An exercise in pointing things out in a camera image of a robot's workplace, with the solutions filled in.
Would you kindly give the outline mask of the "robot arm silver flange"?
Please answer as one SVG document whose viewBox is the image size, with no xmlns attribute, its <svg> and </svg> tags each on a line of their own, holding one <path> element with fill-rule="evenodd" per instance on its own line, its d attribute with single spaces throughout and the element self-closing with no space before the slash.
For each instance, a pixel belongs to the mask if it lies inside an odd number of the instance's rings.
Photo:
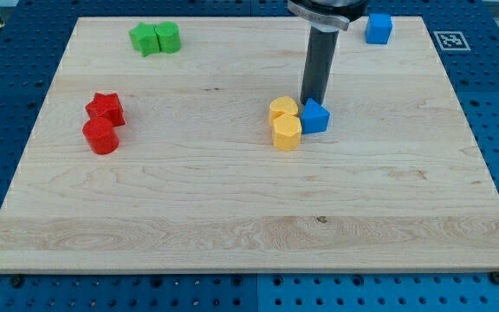
<svg viewBox="0 0 499 312">
<path fill-rule="evenodd" d="M 351 22 L 366 14 L 368 0 L 288 0 L 290 13 L 322 32 L 348 30 Z"/>
</svg>

